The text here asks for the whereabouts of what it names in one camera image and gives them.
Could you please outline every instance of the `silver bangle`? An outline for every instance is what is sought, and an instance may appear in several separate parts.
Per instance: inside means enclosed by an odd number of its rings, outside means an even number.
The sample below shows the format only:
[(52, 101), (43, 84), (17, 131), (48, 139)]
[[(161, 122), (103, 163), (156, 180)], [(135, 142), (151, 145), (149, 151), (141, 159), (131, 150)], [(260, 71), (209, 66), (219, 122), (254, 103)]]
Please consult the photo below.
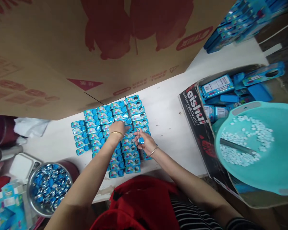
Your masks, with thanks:
[(156, 151), (157, 148), (159, 148), (159, 146), (157, 146), (157, 147), (152, 151), (152, 153), (149, 155), (149, 157)]

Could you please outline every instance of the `teal bowl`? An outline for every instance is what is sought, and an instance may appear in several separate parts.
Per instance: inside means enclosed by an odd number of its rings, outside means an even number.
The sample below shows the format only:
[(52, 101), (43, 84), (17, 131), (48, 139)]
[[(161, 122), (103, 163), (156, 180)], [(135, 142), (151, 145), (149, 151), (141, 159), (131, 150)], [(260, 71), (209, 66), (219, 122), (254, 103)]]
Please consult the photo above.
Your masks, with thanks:
[[(266, 128), (273, 130), (274, 142), (266, 152), (259, 152), (260, 142), (254, 135), (248, 137), (247, 147), (260, 153), (261, 158), (247, 167), (227, 162), (221, 154), (220, 138), (222, 132), (237, 133), (245, 136), (242, 128), (245, 122), (233, 118), (246, 115), (260, 120)], [(215, 150), (221, 164), (240, 181), (258, 189), (288, 195), (288, 104), (254, 101), (239, 106), (229, 112), (228, 117), (219, 119), (212, 126), (215, 133)]]

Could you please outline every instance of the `woman's arm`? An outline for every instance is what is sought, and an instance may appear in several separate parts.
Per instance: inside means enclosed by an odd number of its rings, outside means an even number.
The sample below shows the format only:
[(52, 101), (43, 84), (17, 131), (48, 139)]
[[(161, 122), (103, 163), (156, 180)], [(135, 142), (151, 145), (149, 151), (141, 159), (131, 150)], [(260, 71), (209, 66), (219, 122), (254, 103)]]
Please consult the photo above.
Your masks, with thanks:
[(104, 179), (113, 152), (126, 132), (124, 122), (113, 123), (109, 131), (111, 133), (109, 138), (74, 182), (48, 222), (46, 230), (74, 230), (90, 227), (86, 225), (87, 214)]
[[(134, 133), (135, 143), (139, 149), (144, 149), (147, 155), (157, 147), (155, 141), (148, 134), (140, 131)], [(139, 137), (144, 138), (144, 144), (139, 145), (136, 141)], [(157, 148), (151, 157), (168, 173), (175, 184), (187, 195), (187, 197), (203, 210), (212, 215), (215, 220), (225, 227), (235, 217), (242, 217), (218, 192), (197, 176), (180, 166), (169, 155)]]

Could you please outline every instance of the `cardboard box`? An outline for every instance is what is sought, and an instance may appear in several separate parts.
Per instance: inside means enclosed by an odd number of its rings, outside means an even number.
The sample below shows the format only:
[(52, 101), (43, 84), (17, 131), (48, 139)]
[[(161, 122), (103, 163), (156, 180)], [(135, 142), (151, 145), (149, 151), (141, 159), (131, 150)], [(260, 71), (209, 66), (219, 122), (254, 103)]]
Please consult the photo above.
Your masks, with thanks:
[[(180, 93), (179, 99), (185, 111), (195, 141), (201, 152), (209, 177), (228, 190), (231, 194), (242, 200), (249, 207), (269, 208), (288, 203), (288, 196), (280, 196), (272, 192), (253, 188), (237, 180), (227, 172), (215, 153), (214, 133), (212, 131), (210, 120), (207, 118), (204, 111), (198, 89), (198, 86), (207, 84), (225, 74), (233, 76), (241, 72), (248, 73), (258, 69), (259, 67), (259, 65), (248, 65), (206, 77)], [(264, 84), (269, 88), (269, 91), (272, 93), (274, 98), (271, 102), (288, 103), (288, 92), (280, 78), (271, 79), (264, 82)]]
[(235, 0), (0, 0), (0, 114), (61, 119), (183, 73)]

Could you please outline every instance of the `white cable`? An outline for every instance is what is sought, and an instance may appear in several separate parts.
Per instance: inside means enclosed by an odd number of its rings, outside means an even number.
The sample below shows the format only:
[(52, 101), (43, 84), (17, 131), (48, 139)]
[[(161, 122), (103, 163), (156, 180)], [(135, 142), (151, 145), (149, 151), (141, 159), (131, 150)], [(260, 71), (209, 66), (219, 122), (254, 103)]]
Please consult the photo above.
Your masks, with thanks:
[(264, 41), (258, 43), (258, 45), (260, 45), (260, 44), (266, 42), (267, 40), (269, 40), (270, 38), (274, 37), (275, 35), (277, 35), (277, 34), (278, 34), (279, 32), (281, 32), (282, 30), (286, 29), (287, 27), (288, 27), (288, 25), (286, 25), (286, 26), (285, 26), (284, 28), (282, 28), (281, 30), (277, 31), (277, 32), (276, 32), (275, 34), (273, 34), (272, 36), (268, 37), (266, 40), (264, 40)]

